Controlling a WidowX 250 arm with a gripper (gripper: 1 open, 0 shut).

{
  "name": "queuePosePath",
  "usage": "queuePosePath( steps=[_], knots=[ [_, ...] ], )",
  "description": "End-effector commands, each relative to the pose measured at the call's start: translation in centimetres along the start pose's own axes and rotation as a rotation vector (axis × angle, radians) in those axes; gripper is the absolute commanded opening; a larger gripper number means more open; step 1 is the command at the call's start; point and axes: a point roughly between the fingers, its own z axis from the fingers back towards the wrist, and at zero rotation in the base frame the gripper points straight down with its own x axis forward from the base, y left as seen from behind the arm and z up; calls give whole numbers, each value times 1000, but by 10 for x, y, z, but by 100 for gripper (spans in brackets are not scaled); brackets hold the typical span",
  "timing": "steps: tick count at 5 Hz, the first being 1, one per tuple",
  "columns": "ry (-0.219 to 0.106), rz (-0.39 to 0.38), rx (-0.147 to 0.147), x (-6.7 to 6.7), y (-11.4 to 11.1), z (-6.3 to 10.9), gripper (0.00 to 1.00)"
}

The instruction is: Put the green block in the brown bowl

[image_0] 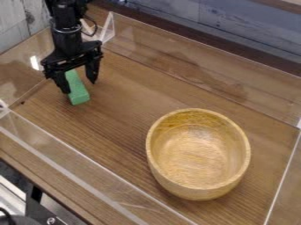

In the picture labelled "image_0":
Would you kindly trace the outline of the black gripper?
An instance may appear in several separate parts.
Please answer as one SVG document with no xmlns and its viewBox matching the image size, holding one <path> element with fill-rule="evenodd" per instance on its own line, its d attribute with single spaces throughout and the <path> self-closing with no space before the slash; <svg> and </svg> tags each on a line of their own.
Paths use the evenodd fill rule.
<svg viewBox="0 0 301 225">
<path fill-rule="evenodd" d="M 95 83 L 102 59 L 102 42 L 83 41 L 82 31 L 63 32 L 51 28 L 54 51 L 42 60 L 44 76 L 52 78 L 64 94 L 71 93 L 64 72 L 80 66 L 86 67 L 86 77 Z"/>
</svg>

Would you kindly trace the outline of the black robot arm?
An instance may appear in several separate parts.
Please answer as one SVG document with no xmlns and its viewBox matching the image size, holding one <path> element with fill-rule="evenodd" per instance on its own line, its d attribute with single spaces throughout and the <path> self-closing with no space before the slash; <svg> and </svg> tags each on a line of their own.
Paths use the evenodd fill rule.
<svg viewBox="0 0 301 225">
<path fill-rule="evenodd" d="M 54 51 L 42 59 L 44 76 L 52 79 L 64 94 L 71 85 L 66 73 L 84 66 L 86 77 L 95 83 L 103 58 L 102 41 L 83 40 L 82 19 L 95 20 L 86 15 L 88 0 L 44 0 L 50 11 Z"/>
</svg>

